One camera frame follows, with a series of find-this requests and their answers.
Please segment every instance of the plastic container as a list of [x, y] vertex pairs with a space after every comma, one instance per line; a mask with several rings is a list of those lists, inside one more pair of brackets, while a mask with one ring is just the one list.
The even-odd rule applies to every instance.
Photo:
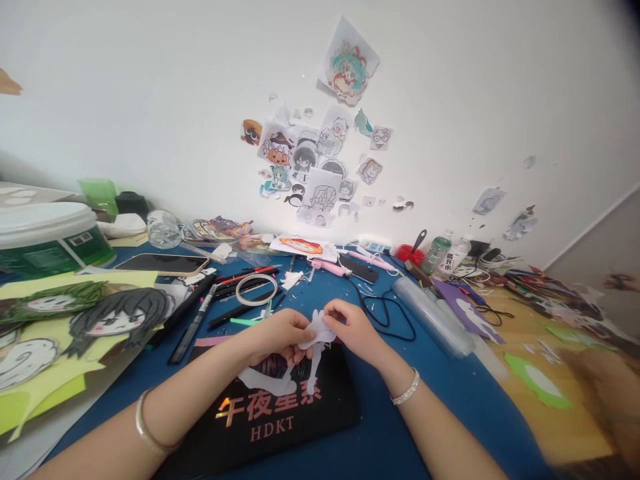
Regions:
[[27, 279], [105, 267], [116, 254], [95, 219], [82, 203], [0, 209], [0, 264]]
[[438, 262], [447, 254], [447, 251], [451, 248], [451, 236], [453, 235], [452, 230], [445, 230], [445, 232], [436, 237], [431, 242], [431, 246], [429, 247], [429, 251], [427, 252], [427, 258], [420, 268], [427, 275], [432, 274], [433, 269]]
[[147, 216], [149, 243], [154, 247], [167, 250], [177, 247], [182, 241], [178, 222], [170, 211], [154, 210]]
[[416, 264], [416, 266], [420, 266], [420, 264], [425, 260], [425, 253], [422, 250], [416, 250], [411, 254], [411, 250], [413, 250], [413, 245], [403, 243], [398, 247], [398, 251], [395, 253], [395, 256], [403, 263], [410, 260]]
[[473, 236], [467, 233], [461, 239], [453, 242], [451, 248], [442, 257], [440, 262], [438, 262], [437, 267], [433, 271], [436, 278], [442, 281], [449, 280], [454, 270], [471, 250], [471, 240], [473, 240]]
[[473, 352], [473, 338], [410, 278], [396, 280], [391, 289], [448, 356], [462, 359]]

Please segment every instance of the smartphone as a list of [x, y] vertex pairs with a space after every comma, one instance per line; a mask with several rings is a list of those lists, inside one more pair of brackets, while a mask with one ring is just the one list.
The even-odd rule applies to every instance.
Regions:
[[116, 270], [158, 271], [166, 277], [190, 277], [209, 263], [205, 257], [141, 253], [114, 267]]
[[372, 285], [376, 280], [378, 280], [378, 276], [380, 276], [380, 274], [375, 270], [372, 270], [370, 266], [353, 260], [343, 254], [340, 254], [340, 264], [342, 264], [344, 268], [351, 270], [351, 274], [354, 277], [364, 280]]

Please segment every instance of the purple paper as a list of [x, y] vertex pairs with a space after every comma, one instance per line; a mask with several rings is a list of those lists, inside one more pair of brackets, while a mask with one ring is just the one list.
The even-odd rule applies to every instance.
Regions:
[[478, 312], [473, 300], [462, 293], [458, 287], [436, 279], [432, 279], [432, 281], [469, 332], [476, 333], [496, 343], [506, 343], [493, 328], [492, 324], [487, 322], [482, 313]]

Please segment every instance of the hand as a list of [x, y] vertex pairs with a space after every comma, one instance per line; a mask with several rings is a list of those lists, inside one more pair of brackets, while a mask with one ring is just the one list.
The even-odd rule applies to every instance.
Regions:
[[236, 335], [242, 345], [249, 349], [249, 364], [257, 365], [272, 353], [279, 353], [287, 360], [287, 365], [300, 363], [305, 356], [308, 359], [313, 350], [298, 348], [298, 343], [313, 340], [314, 331], [306, 331], [309, 320], [300, 312], [292, 309], [280, 310]]
[[349, 350], [376, 368], [382, 353], [390, 349], [362, 309], [351, 303], [340, 299], [330, 301], [325, 306], [323, 320]]
[[607, 275], [602, 284], [605, 288], [615, 290], [627, 290], [640, 293], [640, 281], [638, 278], [626, 273], [612, 273]]

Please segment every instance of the green bottle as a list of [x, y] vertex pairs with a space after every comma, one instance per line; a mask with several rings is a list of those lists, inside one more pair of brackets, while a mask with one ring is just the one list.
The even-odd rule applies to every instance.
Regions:
[[442, 235], [434, 238], [431, 242], [431, 246], [427, 252], [427, 257], [420, 265], [422, 271], [427, 275], [430, 275], [433, 272], [433, 269], [440, 261], [440, 258], [442, 258], [442, 256], [451, 248], [452, 235], [452, 230], [445, 230]]

